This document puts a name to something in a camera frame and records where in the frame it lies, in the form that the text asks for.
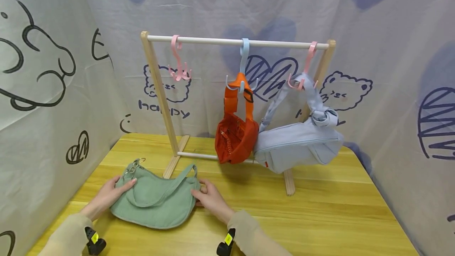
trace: table surface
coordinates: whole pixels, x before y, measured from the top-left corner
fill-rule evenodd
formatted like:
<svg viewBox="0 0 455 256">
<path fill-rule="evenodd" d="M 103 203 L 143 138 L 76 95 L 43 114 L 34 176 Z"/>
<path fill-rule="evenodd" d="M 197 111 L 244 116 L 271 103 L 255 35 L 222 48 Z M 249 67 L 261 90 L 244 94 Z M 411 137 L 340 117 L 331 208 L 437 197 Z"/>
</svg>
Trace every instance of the table surface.
<svg viewBox="0 0 455 256">
<path fill-rule="evenodd" d="M 215 154 L 213 139 L 191 137 L 186 152 Z M 78 212 L 102 184 L 120 175 L 136 158 L 162 175 L 172 157 L 167 136 L 126 134 L 39 238 L 28 255 L 37 255 L 52 232 Z M 234 209 L 245 209 L 267 235 L 293 255 L 418 255 L 359 160 L 348 148 L 328 166 L 293 169 L 296 193 L 286 196 L 284 178 L 258 164 L 223 164 L 180 158 L 173 177 L 194 162 L 198 177 L 214 183 Z M 117 219 L 110 212 L 95 222 L 108 246 L 101 255 L 214 256 L 226 227 L 204 208 L 170 230 L 154 230 Z M 233 256 L 243 255 L 234 246 Z"/>
</svg>

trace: beige sleeve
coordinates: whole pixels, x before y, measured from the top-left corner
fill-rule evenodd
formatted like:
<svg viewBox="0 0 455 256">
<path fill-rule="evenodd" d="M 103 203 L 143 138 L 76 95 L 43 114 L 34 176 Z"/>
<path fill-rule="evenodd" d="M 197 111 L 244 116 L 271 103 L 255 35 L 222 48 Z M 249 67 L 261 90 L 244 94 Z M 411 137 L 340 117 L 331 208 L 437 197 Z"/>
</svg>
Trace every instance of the beige sleeve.
<svg viewBox="0 0 455 256">
<path fill-rule="evenodd" d="M 38 256 L 80 256 L 88 243 L 85 227 L 92 222 L 82 214 L 69 215 L 52 233 Z"/>
<path fill-rule="evenodd" d="M 246 211 L 238 211 L 227 224 L 235 229 L 234 241 L 246 256 L 290 256 L 278 243 L 270 239 L 259 223 Z"/>
</svg>

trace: pink hanger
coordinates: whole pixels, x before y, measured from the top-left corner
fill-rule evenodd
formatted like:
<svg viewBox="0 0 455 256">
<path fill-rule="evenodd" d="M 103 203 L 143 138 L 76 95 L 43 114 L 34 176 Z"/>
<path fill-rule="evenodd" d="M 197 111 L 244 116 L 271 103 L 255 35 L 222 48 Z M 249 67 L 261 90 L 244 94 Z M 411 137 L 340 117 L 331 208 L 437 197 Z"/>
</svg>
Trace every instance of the pink hanger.
<svg viewBox="0 0 455 256">
<path fill-rule="evenodd" d="M 188 80 L 191 79 L 191 70 L 187 73 L 186 70 L 188 69 L 188 66 L 186 65 L 185 62 L 185 70 L 182 69 L 182 60 L 180 59 L 180 56 L 177 54 L 178 49 L 182 49 L 182 43 L 178 42 L 177 43 L 177 38 L 179 35 L 173 35 L 172 40 L 171 40 L 171 49 L 174 54 L 174 58 L 177 59 L 177 71 L 171 70 L 171 65 L 168 64 L 167 67 L 169 68 L 169 73 L 171 74 L 171 77 L 174 79 L 174 81 L 180 81 L 180 79 L 183 80 Z"/>
<path fill-rule="evenodd" d="M 316 52 L 316 45 L 317 44 L 318 44 L 317 41 L 312 41 L 312 43 L 310 44 L 310 47 L 308 49 L 308 55 L 306 55 L 306 59 L 305 59 L 305 67 L 303 68 L 303 72 L 305 74 L 308 74 L 308 70 L 310 69 L 311 59 L 313 58 L 314 53 Z M 297 88 L 298 91 L 305 90 L 303 88 L 303 82 L 305 81 L 305 79 L 300 80 L 299 85 L 293 86 L 293 85 L 291 85 L 291 76 L 292 75 L 289 74 L 289 78 L 288 78 L 289 87 Z M 314 83 L 314 88 L 316 88 L 316 85 L 318 85 L 318 82 L 319 82 L 319 80 L 316 80 L 316 82 Z"/>
</svg>

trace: yellow label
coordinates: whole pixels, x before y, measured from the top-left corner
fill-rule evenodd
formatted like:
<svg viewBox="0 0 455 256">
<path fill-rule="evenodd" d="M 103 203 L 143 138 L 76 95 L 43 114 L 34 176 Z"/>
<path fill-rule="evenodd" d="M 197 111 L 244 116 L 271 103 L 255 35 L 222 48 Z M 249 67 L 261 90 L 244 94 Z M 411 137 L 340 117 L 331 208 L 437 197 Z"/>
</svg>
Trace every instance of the yellow label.
<svg viewBox="0 0 455 256">
<path fill-rule="evenodd" d="M 228 234 L 226 236 L 226 238 L 224 239 L 224 242 L 227 244 L 227 245 L 230 245 L 231 242 L 232 242 L 232 236 L 230 234 Z"/>
<path fill-rule="evenodd" d="M 95 234 L 92 236 L 93 244 L 95 244 L 98 241 L 98 238 L 99 238 L 98 233 L 95 232 Z"/>
</svg>

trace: clothes rack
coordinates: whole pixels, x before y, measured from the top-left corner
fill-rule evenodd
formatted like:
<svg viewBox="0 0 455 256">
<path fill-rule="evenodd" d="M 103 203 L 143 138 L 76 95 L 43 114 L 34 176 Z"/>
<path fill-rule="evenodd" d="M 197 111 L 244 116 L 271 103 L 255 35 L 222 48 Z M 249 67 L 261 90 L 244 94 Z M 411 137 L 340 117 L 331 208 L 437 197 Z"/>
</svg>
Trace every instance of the clothes rack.
<svg viewBox="0 0 455 256">
<path fill-rule="evenodd" d="M 173 157 L 164 171 L 163 177 L 170 178 L 179 158 L 181 156 L 196 157 L 209 160 L 218 160 L 216 155 L 210 154 L 198 154 L 193 152 L 184 152 L 185 145 L 188 142 L 190 136 L 183 136 L 180 142 L 177 142 L 177 137 L 174 130 L 174 125 L 171 120 L 171 114 L 169 111 L 169 105 L 166 100 L 164 86 L 162 83 L 162 77 L 158 67 L 158 60 L 156 59 L 155 48 L 153 42 L 171 42 L 172 36 L 154 36 L 149 35 L 149 32 L 143 31 L 141 33 L 141 41 L 143 43 L 144 52 L 149 64 L 150 76 L 155 83 L 156 95 L 158 97 L 158 103 L 162 109 L 162 115 L 164 118 L 164 124 L 166 127 L 167 135 L 171 143 L 171 149 L 173 151 Z M 224 38 L 194 38 L 194 37 L 179 37 L 180 43 L 198 43 L 198 44 L 217 44 L 217 45 L 237 45 L 242 46 L 242 40 L 224 39 Z M 257 41 L 250 40 L 250 46 L 252 47 L 286 47 L 290 49 L 309 49 L 311 43 L 302 43 L 298 41 Z M 332 59 L 333 52 L 335 50 L 335 40 L 328 40 L 327 43 L 318 43 L 315 47 L 317 50 L 323 50 L 320 62 L 316 69 L 314 81 L 323 81 L 327 68 L 329 67 Z M 302 108 L 301 121 L 305 121 L 310 115 L 308 105 Z M 254 163 L 254 160 L 246 160 L 247 163 Z M 286 170 L 284 173 L 284 182 L 286 186 L 286 193 L 288 196 L 292 196 L 295 193 L 295 185 L 291 169 Z"/>
</svg>

